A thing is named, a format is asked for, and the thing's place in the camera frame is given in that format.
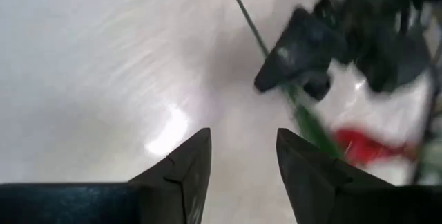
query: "glossy floor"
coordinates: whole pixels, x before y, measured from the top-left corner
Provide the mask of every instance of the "glossy floor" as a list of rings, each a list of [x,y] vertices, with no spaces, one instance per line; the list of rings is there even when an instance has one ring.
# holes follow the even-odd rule
[[[274,44],[296,4],[243,0]],[[203,223],[294,223],[235,0],[0,0],[0,181],[120,181],[211,127]],[[333,109],[334,105],[325,106]]]

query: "white floor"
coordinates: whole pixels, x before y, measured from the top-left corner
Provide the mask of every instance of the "white floor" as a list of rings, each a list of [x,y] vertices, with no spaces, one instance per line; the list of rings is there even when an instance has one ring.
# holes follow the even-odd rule
[[[315,0],[243,1],[270,46]],[[211,127],[203,223],[294,223],[262,59],[235,0],[0,0],[0,182],[128,180]]]

